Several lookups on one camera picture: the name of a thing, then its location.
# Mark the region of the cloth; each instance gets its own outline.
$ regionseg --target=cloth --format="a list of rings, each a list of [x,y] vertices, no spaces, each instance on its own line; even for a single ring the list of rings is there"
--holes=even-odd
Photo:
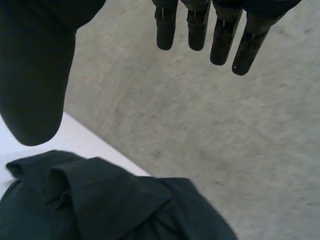
[[[7,164],[1,240],[235,240],[185,178],[134,176],[100,158],[50,151]]]

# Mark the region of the black fingertip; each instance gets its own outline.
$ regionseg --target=black fingertip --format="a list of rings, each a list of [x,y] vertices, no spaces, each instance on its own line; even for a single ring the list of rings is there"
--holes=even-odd
[[[201,51],[205,46],[206,35],[202,29],[195,27],[192,32],[188,34],[189,47],[194,51]]]
[[[213,36],[213,43],[210,53],[210,61],[214,65],[222,66],[226,63],[234,37]]]
[[[157,22],[156,44],[161,50],[170,50],[174,44],[176,31],[175,23]]]

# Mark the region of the gray floor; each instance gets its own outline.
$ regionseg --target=gray floor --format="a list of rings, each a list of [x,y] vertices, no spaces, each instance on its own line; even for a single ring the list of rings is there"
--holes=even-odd
[[[243,240],[320,239],[320,1],[272,28],[243,77],[188,48],[179,5],[172,50],[154,6],[109,1],[78,31],[65,110],[159,177],[187,177]]]

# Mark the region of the white surface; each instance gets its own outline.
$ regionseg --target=white surface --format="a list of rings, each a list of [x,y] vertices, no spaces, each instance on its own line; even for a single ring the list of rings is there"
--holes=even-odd
[[[51,150],[73,152],[85,158],[101,157],[135,175],[149,175],[66,113],[56,136],[34,147],[20,144],[0,117],[0,198],[13,179],[5,169],[6,163]]]

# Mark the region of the finger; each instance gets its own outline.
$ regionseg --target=finger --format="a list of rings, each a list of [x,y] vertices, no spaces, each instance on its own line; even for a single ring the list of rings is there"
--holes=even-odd
[[[156,6],[156,44],[161,50],[171,49],[176,31],[178,0],[152,0]]]
[[[204,48],[211,0],[181,0],[188,8],[188,43],[192,50]]]
[[[248,73],[271,26],[282,16],[267,18],[247,13],[245,29],[232,64],[235,74],[243,76]]]
[[[232,64],[232,71],[245,75],[253,64],[272,25],[301,0],[245,0],[247,22]]]
[[[224,65],[235,38],[240,18],[243,13],[241,2],[213,4],[217,19],[214,28],[210,61],[215,65]]]

